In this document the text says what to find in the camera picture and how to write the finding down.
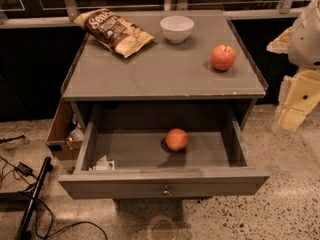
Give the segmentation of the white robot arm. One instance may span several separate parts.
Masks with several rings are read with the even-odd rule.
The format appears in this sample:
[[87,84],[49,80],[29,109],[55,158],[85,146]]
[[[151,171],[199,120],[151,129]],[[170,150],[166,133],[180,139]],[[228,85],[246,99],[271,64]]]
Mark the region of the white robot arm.
[[287,54],[298,67],[293,77],[283,78],[275,115],[275,129],[293,133],[320,103],[320,0],[312,0],[267,50]]

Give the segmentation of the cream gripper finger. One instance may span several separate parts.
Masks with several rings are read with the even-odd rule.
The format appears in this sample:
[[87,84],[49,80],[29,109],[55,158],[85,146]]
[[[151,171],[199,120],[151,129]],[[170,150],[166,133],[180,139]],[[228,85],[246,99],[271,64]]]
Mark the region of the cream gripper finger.
[[276,126],[295,132],[320,103],[320,72],[304,70],[294,77],[285,76],[280,87]]
[[291,27],[284,30],[277,38],[271,41],[266,50],[276,54],[287,54],[288,53],[288,40],[291,32]]

